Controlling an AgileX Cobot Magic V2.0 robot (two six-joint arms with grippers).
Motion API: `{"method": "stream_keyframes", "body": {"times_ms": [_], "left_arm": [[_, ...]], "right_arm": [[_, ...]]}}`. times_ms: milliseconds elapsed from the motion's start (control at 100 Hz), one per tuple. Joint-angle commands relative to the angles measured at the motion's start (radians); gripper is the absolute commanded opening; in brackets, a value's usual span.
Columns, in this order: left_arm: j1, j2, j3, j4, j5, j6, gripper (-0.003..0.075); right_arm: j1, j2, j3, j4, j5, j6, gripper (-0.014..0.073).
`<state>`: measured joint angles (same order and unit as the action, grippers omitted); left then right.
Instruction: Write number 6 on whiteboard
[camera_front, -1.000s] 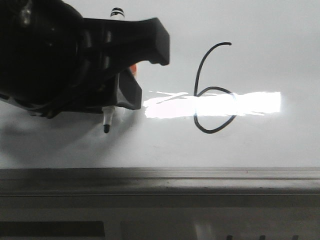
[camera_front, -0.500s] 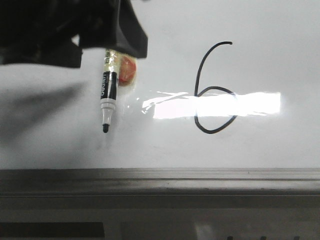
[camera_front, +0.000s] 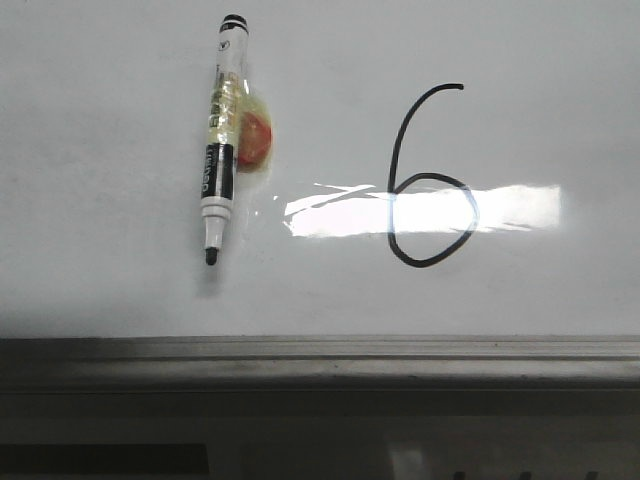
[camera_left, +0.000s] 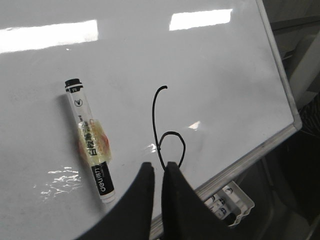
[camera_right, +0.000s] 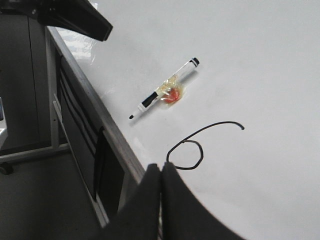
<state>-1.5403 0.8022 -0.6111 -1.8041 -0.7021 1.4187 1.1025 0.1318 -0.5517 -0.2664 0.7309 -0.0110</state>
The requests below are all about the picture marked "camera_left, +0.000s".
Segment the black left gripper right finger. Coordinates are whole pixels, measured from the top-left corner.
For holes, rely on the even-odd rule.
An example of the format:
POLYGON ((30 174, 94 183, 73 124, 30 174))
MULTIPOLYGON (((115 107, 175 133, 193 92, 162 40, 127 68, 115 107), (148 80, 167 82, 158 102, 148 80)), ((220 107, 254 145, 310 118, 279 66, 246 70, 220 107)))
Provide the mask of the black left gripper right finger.
POLYGON ((234 239, 234 232, 198 197, 175 162, 164 170, 161 211, 165 240, 234 239))

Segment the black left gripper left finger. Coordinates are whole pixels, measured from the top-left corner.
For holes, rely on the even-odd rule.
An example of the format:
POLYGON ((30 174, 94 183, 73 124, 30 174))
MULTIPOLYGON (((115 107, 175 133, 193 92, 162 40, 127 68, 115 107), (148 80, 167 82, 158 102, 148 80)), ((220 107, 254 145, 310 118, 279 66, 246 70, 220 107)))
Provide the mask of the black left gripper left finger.
POLYGON ((155 172, 143 162, 117 204, 79 240, 148 240, 154 205, 155 172))

